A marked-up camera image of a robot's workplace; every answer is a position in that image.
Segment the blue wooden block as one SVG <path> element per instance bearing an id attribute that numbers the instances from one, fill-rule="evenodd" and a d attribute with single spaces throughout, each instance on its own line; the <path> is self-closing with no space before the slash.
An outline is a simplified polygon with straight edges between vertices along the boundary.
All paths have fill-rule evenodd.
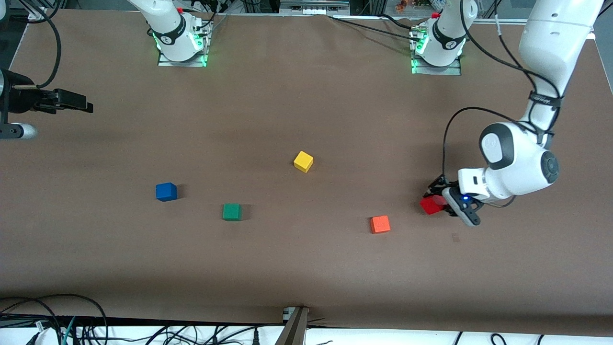
<path id="1" fill-rule="evenodd" d="M 155 198 L 161 202 L 178 199 L 178 187 L 174 183 L 161 183 L 155 186 Z"/>

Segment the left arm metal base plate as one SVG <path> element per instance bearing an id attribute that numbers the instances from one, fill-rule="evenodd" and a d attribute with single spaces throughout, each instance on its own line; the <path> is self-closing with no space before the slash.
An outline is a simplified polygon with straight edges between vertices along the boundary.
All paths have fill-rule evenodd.
<path id="1" fill-rule="evenodd" d="M 423 25 L 412 26 L 409 36 L 416 38 L 410 44 L 412 74 L 460 76 L 460 55 L 465 41 L 458 47 L 445 50 L 440 42 L 429 37 L 428 28 Z"/>

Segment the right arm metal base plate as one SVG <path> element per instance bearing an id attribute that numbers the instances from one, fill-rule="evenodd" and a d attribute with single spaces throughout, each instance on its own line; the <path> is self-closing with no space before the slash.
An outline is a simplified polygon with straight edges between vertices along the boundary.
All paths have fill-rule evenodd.
<path id="1" fill-rule="evenodd" d="M 208 53 L 212 39 L 212 23 L 202 22 L 201 18 L 182 14 L 185 20 L 184 31 L 173 45 L 170 38 L 153 33 L 159 51 L 158 66 L 180 66 L 201 68 L 207 66 Z"/>

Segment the grey metal post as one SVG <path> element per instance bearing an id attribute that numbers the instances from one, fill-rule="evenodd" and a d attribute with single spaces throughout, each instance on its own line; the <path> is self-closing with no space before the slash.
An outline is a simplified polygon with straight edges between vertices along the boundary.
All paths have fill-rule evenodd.
<path id="1" fill-rule="evenodd" d="M 283 309 L 284 327 L 274 345 L 305 345 L 309 308 L 304 306 Z"/>

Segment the red wooden block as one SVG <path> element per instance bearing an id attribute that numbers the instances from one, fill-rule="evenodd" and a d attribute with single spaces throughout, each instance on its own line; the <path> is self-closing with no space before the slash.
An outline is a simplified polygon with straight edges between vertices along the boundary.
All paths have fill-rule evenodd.
<path id="1" fill-rule="evenodd" d="M 446 209 L 447 201 L 442 195 L 427 195 L 420 201 L 420 207 L 428 215 L 433 215 L 442 212 Z"/>

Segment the yellow wooden block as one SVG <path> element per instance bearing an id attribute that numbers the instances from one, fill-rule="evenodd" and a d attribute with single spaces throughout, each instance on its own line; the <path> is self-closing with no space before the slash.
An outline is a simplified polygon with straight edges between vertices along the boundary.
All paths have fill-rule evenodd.
<path id="1" fill-rule="evenodd" d="M 305 151 L 300 151 L 293 161 L 293 165 L 303 173 L 307 173 L 313 165 L 315 159 Z"/>

